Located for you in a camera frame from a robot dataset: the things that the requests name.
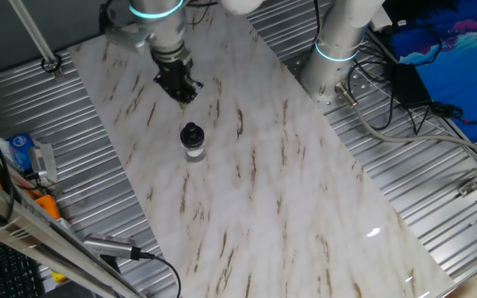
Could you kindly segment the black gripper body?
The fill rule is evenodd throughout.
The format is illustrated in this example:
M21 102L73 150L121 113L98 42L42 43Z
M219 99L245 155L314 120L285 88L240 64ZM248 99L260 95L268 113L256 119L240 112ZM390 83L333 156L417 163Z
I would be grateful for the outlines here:
M157 52L157 83L161 86L192 85L190 69L193 65L190 52Z

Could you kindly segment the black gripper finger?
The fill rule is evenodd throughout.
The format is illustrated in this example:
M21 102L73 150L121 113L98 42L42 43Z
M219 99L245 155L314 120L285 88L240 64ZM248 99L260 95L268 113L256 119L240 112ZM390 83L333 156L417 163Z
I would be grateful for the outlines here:
M183 100L181 94L181 85L178 79L164 74L157 74L153 80L155 83L159 84L172 99L177 102L181 102Z
M203 87L204 85L201 82L192 79L190 76L185 76L181 82L182 102L192 102Z

